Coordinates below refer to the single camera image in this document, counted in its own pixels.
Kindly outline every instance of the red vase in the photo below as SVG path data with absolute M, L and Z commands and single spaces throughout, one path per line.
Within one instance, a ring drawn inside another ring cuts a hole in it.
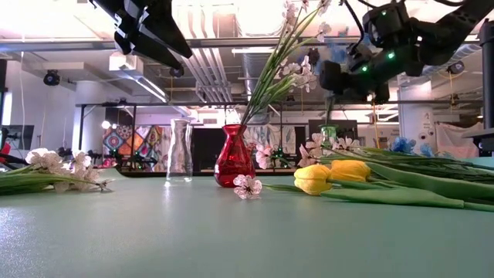
M 223 127 L 226 142 L 215 165 L 215 178 L 219 185 L 234 188 L 233 179 L 238 175 L 255 177 L 250 152 L 244 144 L 243 135 L 247 126 L 227 124 Z

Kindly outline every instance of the table surface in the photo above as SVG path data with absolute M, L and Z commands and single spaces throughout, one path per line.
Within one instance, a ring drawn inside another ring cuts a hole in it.
M 0 277 L 494 277 L 491 212 L 243 201 L 209 177 L 110 187 L 0 197 Z

